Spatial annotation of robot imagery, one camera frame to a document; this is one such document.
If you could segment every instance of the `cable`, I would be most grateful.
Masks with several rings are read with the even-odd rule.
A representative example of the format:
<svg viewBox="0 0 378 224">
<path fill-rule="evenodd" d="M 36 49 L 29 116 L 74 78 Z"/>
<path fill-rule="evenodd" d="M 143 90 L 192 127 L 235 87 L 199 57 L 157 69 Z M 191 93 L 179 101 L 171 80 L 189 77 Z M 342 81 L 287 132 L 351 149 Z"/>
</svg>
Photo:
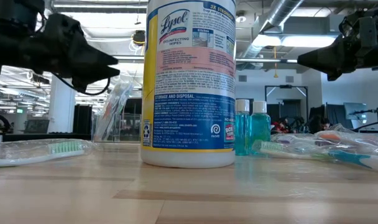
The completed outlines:
<svg viewBox="0 0 378 224">
<path fill-rule="evenodd" d="M 361 126 L 361 127 L 358 127 L 354 130 L 354 132 L 359 132 L 362 128 L 366 128 L 366 127 L 369 127 L 369 126 L 373 126 L 373 125 L 377 125 L 378 122 L 375 122 L 375 123 L 372 123 L 372 124 L 367 124 L 365 126 Z"/>
<path fill-rule="evenodd" d="M 87 92 L 84 92 L 84 91 L 76 89 L 74 86 L 72 86 L 71 84 L 69 84 L 68 82 L 66 82 L 58 74 L 56 74 L 56 73 L 52 73 L 52 74 L 55 75 L 60 81 L 62 81 L 66 86 L 69 86 L 70 88 L 76 90 L 77 92 L 82 93 L 82 94 L 87 95 L 87 96 L 98 96 L 98 95 L 106 92 L 109 89 L 109 86 L 110 86 L 110 78 L 108 78 L 108 84 L 106 84 L 105 88 L 102 91 L 100 91 L 99 93 L 87 93 Z"/>
</svg>

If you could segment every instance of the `plastic wrapper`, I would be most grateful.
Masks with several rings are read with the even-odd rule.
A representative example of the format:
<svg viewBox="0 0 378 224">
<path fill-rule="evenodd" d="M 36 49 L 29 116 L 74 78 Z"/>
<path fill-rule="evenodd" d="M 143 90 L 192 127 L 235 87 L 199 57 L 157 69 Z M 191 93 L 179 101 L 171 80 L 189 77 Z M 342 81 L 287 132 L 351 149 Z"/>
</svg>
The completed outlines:
<svg viewBox="0 0 378 224">
<path fill-rule="evenodd" d="M 120 115 L 133 89 L 132 83 L 119 82 L 110 93 L 102 111 L 98 114 L 93 140 L 107 141 L 112 132 L 114 119 Z"/>
<path fill-rule="evenodd" d="M 97 144 L 78 139 L 0 143 L 0 167 L 21 166 L 91 153 Z"/>
<path fill-rule="evenodd" d="M 314 135 L 276 134 L 272 142 L 255 142 L 252 150 L 270 157 L 340 161 L 378 171 L 378 135 L 339 126 Z"/>
</svg>

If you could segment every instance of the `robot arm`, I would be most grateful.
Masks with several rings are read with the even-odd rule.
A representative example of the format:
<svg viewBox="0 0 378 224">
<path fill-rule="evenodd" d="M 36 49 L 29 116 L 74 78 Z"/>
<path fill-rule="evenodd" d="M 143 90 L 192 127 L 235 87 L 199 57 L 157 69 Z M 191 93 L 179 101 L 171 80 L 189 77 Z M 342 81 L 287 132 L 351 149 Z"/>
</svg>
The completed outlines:
<svg viewBox="0 0 378 224">
<path fill-rule="evenodd" d="M 329 81 L 358 68 L 378 70 L 378 8 L 346 16 L 342 33 L 328 47 L 298 57 L 298 63 L 324 72 Z"/>
<path fill-rule="evenodd" d="M 0 0 L 0 74 L 3 65 L 52 72 L 71 78 L 82 93 L 87 85 L 120 74 L 109 67 L 116 58 L 88 45 L 80 22 L 56 13 L 45 24 L 44 10 L 44 0 Z M 43 32 L 35 30 L 38 14 Z"/>
</svg>

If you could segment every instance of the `ceiling duct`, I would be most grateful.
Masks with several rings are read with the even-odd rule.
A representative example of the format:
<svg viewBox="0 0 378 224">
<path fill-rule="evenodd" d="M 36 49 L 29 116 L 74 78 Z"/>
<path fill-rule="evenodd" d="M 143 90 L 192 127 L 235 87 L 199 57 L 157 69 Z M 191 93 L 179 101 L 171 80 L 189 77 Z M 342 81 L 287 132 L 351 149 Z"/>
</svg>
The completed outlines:
<svg viewBox="0 0 378 224">
<path fill-rule="evenodd" d="M 301 5 L 304 0 L 274 0 L 270 6 L 270 11 L 258 16 L 252 28 L 252 38 L 257 39 L 261 33 L 281 34 L 285 21 Z M 253 43 L 242 53 L 242 58 L 256 58 L 265 46 L 254 45 Z M 237 70 L 257 69 L 262 67 L 259 63 L 239 63 Z"/>
</svg>

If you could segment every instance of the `table surface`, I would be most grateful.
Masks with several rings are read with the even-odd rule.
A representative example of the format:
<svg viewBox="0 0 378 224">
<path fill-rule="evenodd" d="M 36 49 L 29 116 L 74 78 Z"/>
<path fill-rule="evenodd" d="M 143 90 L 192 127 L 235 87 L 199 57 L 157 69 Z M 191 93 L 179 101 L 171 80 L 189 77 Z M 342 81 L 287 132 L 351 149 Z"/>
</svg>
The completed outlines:
<svg viewBox="0 0 378 224">
<path fill-rule="evenodd" d="M 141 162 L 135 144 L 0 169 L 2 224 L 378 223 L 378 173 L 238 157 L 219 169 Z"/>
</svg>

